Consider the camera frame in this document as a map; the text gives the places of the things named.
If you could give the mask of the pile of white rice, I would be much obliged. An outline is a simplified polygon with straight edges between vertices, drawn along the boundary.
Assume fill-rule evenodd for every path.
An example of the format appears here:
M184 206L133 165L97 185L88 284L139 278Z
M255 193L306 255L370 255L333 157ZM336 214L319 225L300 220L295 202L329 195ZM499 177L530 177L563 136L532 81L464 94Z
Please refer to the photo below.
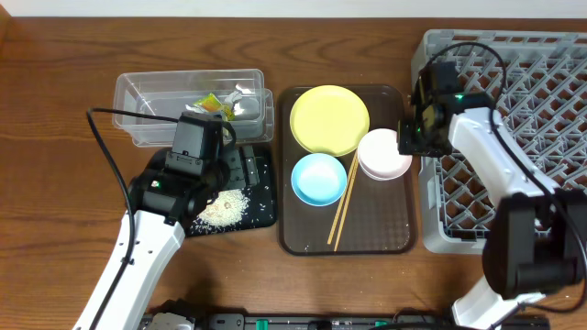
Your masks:
M189 228L189 237L222 234L274 223L268 191L252 188L220 192Z

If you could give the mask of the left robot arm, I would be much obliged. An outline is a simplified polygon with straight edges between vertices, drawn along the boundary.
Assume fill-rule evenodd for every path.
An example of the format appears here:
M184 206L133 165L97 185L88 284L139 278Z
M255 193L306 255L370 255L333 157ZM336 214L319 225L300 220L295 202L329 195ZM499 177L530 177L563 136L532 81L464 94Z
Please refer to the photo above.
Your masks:
M78 329L137 328L186 237L272 223L271 166L264 150L252 146L218 159L162 148L122 190L127 210L116 245Z

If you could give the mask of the light blue bowl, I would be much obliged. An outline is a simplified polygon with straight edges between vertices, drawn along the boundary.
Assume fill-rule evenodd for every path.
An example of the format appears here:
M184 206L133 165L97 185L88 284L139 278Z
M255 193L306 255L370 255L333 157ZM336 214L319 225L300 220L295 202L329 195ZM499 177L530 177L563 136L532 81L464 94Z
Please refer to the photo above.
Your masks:
M293 166L291 186L303 203L328 206L338 201L347 188L348 174L343 164L324 153L308 154Z

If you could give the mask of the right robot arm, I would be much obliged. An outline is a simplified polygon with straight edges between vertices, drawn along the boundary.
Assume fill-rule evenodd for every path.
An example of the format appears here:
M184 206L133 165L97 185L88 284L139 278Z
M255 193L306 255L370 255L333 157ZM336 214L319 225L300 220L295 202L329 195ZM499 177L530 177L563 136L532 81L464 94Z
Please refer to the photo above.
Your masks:
M586 194L564 190L508 135L486 93L414 92L398 124L406 155L459 151L495 207L482 278L451 306L457 329L496 329L545 296L586 282Z

